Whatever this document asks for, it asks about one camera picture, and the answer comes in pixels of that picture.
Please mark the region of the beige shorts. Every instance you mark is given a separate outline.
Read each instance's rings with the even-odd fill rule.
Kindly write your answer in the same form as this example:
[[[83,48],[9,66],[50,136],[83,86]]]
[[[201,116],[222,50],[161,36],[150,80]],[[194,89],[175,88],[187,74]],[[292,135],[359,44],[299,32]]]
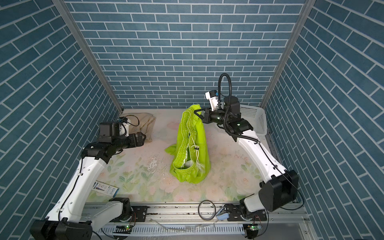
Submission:
[[[120,116],[129,134],[141,132],[146,136],[146,143],[152,142],[152,133],[154,130],[156,117],[150,113],[132,113]]]

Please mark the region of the lime green shorts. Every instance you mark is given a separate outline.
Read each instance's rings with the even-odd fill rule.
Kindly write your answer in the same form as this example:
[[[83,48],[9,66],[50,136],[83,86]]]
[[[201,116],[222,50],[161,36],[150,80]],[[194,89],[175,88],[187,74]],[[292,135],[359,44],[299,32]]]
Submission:
[[[190,184],[202,182],[211,169],[204,124],[194,114],[197,109],[201,109],[201,106],[192,105],[183,112],[177,143],[165,149],[167,154],[174,157],[170,173],[180,182]]]

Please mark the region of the white plastic basket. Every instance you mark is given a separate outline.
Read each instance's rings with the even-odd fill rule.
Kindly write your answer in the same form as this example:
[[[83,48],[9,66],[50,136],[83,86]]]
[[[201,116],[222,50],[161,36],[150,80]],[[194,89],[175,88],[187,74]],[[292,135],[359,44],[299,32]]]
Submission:
[[[265,136],[268,132],[266,112],[263,108],[241,105],[242,118],[247,120],[257,135]]]

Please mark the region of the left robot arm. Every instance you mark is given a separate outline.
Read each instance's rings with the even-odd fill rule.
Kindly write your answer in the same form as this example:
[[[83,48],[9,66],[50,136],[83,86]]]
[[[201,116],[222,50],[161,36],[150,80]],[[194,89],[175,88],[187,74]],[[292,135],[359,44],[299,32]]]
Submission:
[[[89,240],[112,220],[127,223],[128,230],[133,228],[137,215],[129,198],[112,198],[102,207],[84,211],[88,195],[112,156],[144,145],[146,135],[130,134],[127,125],[124,120],[100,123],[97,141],[83,149],[79,165],[58,202],[44,219],[31,225],[35,240]]]

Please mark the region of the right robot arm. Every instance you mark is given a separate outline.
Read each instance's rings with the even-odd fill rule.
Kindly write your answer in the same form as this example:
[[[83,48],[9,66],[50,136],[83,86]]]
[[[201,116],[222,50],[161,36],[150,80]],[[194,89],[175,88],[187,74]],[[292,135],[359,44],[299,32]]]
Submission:
[[[203,123],[221,125],[249,155],[262,175],[260,190],[240,201],[244,215],[259,210],[272,212],[292,202],[298,196],[299,175],[288,171],[264,147],[252,125],[241,116],[241,105],[236,97],[225,97],[220,103],[221,95],[216,91],[206,93],[210,107],[195,110],[194,113]]]

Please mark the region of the blue white paper box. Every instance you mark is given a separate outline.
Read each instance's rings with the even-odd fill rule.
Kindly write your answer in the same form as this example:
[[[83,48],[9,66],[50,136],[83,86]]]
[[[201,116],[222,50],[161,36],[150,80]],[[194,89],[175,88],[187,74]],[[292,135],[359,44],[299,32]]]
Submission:
[[[114,186],[109,185],[109,184],[106,184],[106,183],[95,181],[95,183],[92,187],[92,190],[99,193],[99,194],[103,194],[103,195],[110,196],[110,197],[114,198],[117,195],[119,188],[114,187]]]

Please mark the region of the blue white connector plug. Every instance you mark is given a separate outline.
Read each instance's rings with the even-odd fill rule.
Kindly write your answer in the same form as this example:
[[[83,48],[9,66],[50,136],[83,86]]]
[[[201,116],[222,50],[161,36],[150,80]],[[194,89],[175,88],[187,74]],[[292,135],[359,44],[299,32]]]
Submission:
[[[229,213],[220,213],[217,215],[219,221],[227,220],[230,217]]]

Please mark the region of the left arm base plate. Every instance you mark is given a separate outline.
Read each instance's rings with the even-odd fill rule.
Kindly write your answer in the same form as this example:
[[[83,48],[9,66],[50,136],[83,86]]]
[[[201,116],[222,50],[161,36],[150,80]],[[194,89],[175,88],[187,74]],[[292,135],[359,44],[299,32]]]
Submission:
[[[141,223],[145,222],[147,217],[148,206],[131,206],[129,210],[123,210],[123,213],[112,219],[110,223]]]

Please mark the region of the aluminium front rail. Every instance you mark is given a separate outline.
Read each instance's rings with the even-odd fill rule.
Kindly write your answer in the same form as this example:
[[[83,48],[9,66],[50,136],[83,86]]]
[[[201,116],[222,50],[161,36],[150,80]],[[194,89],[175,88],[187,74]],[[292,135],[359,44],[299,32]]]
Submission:
[[[89,212],[96,207],[102,207],[106,203],[86,203],[84,211]],[[244,235],[235,235],[243,240],[315,240],[317,239],[314,227],[303,210],[289,212],[287,210],[277,210],[269,213],[266,210],[267,220],[251,222],[229,222],[228,219],[219,221],[217,215],[225,213],[224,203],[186,203],[186,204],[150,204],[132,203],[131,206],[148,206],[145,222],[136,224],[156,223],[160,225],[199,225],[199,224],[241,224],[244,227]],[[128,225],[127,223],[107,223],[106,225]],[[200,236],[200,235],[178,235],[178,236]],[[110,237],[116,240],[128,240],[134,237]]]

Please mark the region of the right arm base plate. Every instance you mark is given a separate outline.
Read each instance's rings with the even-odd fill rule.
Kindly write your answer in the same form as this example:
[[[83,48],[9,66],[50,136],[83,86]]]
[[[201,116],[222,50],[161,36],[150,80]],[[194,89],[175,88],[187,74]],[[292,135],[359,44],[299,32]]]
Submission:
[[[225,213],[229,214],[229,222],[251,222],[251,221],[261,221],[264,222],[267,220],[267,214],[265,210],[258,210],[255,212],[249,212],[246,207],[242,204],[225,204],[224,205]]]

